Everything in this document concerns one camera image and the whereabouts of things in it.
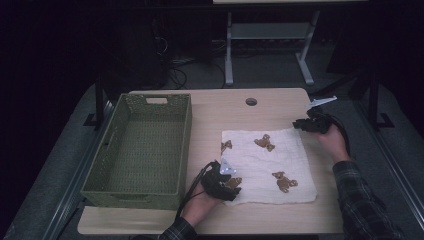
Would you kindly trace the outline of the person's left hand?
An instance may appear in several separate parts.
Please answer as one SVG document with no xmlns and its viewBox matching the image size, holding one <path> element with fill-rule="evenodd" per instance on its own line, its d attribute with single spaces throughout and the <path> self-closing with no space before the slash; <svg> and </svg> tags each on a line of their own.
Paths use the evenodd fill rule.
<svg viewBox="0 0 424 240">
<path fill-rule="evenodd" d="M 192 227 L 202 222 L 209 213 L 221 203 L 220 199 L 209 196 L 201 183 L 199 183 L 191 199 L 185 205 L 181 217 L 184 218 Z"/>
</svg>

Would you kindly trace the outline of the white metal table frame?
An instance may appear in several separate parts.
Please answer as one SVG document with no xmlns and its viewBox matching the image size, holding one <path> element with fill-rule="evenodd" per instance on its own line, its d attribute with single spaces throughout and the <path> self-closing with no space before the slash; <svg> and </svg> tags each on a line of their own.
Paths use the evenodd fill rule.
<svg viewBox="0 0 424 240">
<path fill-rule="evenodd" d="M 312 14 L 309 22 L 294 23 L 234 23 L 232 13 L 227 14 L 225 84 L 234 84 L 232 64 L 233 40 L 303 40 L 303 48 L 295 54 L 303 79 L 307 85 L 314 80 L 306 62 L 306 57 L 320 16 L 319 11 Z"/>
</svg>

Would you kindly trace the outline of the aluminium rail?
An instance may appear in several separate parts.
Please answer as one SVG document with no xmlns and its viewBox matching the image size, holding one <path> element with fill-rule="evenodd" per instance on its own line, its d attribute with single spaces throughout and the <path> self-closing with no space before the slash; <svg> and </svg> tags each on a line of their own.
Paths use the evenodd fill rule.
<svg viewBox="0 0 424 240">
<path fill-rule="evenodd" d="M 389 145 L 384 140 L 379 132 L 379 129 L 372 126 L 368 120 L 366 109 L 359 101 L 354 101 L 353 105 L 358 112 L 362 122 L 364 123 L 367 131 L 371 134 L 374 142 L 377 144 L 380 152 L 384 156 L 385 162 L 389 167 L 389 171 L 396 182 L 404 200 L 406 201 L 411 213 L 424 232 L 424 203 L 420 200 L 419 196 L 413 189 L 411 183 L 407 179 L 404 171 L 401 169 L 393 152 L 390 150 Z"/>
<path fill-rule="evenodd" d="M 90 140 L 85 148 L 85 152 L 80 158 L 65 192 L 55 208 L 53 217 L 43 234 L 42 240 L 58 240 L 63 231 L 66 229 L 67 224 L 78 212 L 78 205 L 81 202 L 80 191 L 82 189 L 82 185 L 88 174 L 96 149 L 105 132 L 106 124 L 110 120 L 113 110 L 114 107 L 112 103 L 107 100 L 105 105 L 100 108 L 99 113 L 95 114 L 96 120 L 94 120 L 93 123 L 99 122 L 101 113 L 103 113 L 103 122 L 99 127 L 96 127 L 90 135 Z"/>
</svg>

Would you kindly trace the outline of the white bear print cloth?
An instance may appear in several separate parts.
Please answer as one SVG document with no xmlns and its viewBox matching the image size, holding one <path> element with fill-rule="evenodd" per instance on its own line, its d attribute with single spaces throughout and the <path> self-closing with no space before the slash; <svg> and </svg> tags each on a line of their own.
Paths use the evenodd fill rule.
<svg viewBox="0 0 424 240">
<path fill-rule="evenodd" d="M 221 142 L 225 145 L 222 158 L 241 179 L 241 191 L 227 203 L 229 206 L 308 203 L 316 199 L 317 190 L 297 130 L 228 130 L 222 133 Z"/>
</svg>

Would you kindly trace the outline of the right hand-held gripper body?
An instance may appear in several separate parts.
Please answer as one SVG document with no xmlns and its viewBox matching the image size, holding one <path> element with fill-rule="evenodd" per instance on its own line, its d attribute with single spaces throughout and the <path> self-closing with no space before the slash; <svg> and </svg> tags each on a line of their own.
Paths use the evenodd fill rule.
<svg viewBox="0 0 424 240">
<path fill-rule="evenodd" d="M 325 134 L 331 126 L 331 117 L 329 114 L 325 114 L 321 105 L 337 100 L 336 96 L 323 99 L 313 99 L 311 103 L 307 105 L 308 115 L 308 132 L 315 132 Z"/>
</svg>

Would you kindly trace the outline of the person's right hand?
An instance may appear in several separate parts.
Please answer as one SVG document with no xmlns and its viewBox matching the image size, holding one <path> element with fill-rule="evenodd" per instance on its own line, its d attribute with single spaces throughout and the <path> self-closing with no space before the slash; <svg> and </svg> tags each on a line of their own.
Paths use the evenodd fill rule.
<svg viewBox="0 0 424 240">
<path fill-rule="evenodd" d="M 313 133 L 323 149 L 330 155 L 333 163 L 341 161 L 350 161 L 351 158 L 347 152 L 346 143 L 340 130 L 335 125 L 331 125 L 325 134 Z"/>
</svg>

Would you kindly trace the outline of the black stand post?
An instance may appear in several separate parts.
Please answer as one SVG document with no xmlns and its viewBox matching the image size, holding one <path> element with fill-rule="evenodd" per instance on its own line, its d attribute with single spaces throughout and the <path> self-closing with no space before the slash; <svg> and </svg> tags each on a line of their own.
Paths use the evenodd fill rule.
<svg viewBox="0 0 424 240">
<path fill-rule="evenodd" d="M 379 104 L 379 79 L 375 72 L 370 74 L 368 95 L 368 121 L 375 131 L 381 128 L 393 128 L 394 124 L 386 113 L 378 110 Z"/>
<path fill-rule="evenodd" d="M 103 79 L 98 76 L 95 84 L 95 112 L 90 113 L 84 122 L 84 126 L 92 126 L 98 130 L 104 121 L 104 93 Z"/>
</svg>

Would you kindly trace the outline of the green woven basket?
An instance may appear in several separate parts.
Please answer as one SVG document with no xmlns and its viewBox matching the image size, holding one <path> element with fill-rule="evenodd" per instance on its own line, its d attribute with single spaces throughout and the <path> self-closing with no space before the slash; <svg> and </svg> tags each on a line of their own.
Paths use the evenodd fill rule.
<svg viewBox="0 0 424 240">
<path fill-rule="evenodd" d="M 176 210 L 192 127 L 188 94 L 123 94 L 81 194 L 97 207 Z"/>
</svg>

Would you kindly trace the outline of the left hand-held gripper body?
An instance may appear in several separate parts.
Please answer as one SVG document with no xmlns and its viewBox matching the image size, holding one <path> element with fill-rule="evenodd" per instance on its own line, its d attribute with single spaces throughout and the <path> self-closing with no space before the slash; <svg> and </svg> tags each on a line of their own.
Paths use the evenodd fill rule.
<svg viewBox="0 0 424 240">
<path fill-rule="evenodd" d="M 229 195 L 234 194 L 236 180 L 230 174 L 221 173 L 221 164 L 217 160 L 210 162 L 208 166 L 210 169 L 201 178 L 205 192 L 213 198 L 227 200 Z"/>
</svg>

